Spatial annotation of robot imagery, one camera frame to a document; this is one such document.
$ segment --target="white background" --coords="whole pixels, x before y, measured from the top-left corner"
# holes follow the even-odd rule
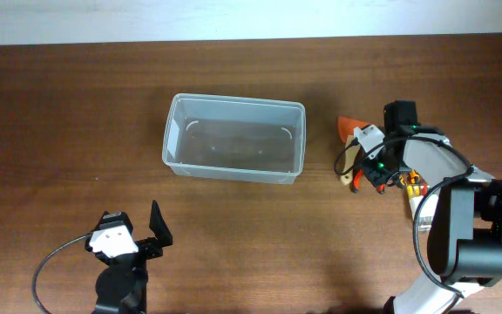
[[[502,0],[0,0],[0,44],[502,32]]]

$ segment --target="brown tabletop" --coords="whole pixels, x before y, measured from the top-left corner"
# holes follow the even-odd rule
[[[176,93],[298,101],[307,113],[293,185],[181,177],[161,160]],[[300,313],[381,307],[421,273],[404,192],[332,170],[336,117],[383,124],[417,102],[502,179],[502,34],[0,46],[0,313],[36,313],[31,276],[58,245],[125,211],[150,236],[157,200],[174,245],[149,262],[149,313]],[[54,313],[88,313],[105,265],[83,245],[38,283]],[[502,281],[460,308],[502,313]]]

